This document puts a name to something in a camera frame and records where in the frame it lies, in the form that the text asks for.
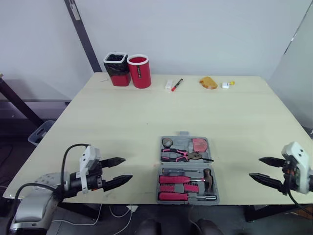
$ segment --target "pink tape measure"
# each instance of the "pink tape measure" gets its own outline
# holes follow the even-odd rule
[[[205,139],[192,139],[192,144],[195,152],[205,152],[208,147]]]

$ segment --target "yellow item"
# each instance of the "yellow item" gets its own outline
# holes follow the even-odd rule
[[[207,89],[212,90],[217,88],[216,82],[211,77],[204,77],[203,79],[200,80],[200,83],[204,88]]]

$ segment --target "open toolbox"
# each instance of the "open toolbox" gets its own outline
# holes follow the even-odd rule
[[[220,201],[214,160],[205,137],[163,136],[156,196],[159,204],[217,205]]]

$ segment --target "marker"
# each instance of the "marker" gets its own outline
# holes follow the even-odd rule
[[[172,88],[172,91],[176,90],[176,88],[178,87],[178,85],[182,82],[182,79],[179,80],[179,82]]]

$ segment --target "metal pole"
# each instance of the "metal pole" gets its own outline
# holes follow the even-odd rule
[[[64,0],[93,72],[102,72],[74,0]]]

